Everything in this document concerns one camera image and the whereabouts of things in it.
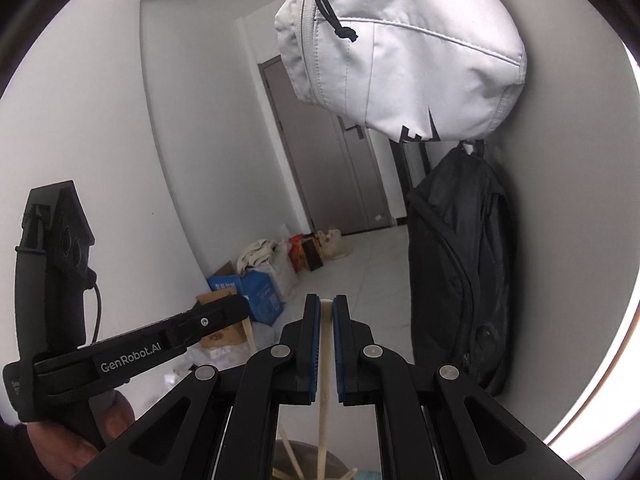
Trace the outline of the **left hand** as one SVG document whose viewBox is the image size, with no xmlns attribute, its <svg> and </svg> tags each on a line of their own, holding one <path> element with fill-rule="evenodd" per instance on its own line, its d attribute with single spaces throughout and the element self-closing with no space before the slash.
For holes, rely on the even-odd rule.
<svg viewBox="0 0 640 480">
<path fill-rule="evenodd" d="M 116 391 L 101 422 L 107 441 L 115 440 L 135 420 L 132 406 Z M 27 434 L 40 464 L 55 479 L 73 478 L 99 454 L 91 443 L 54 422 L 30 422 Z"/>
</svg>

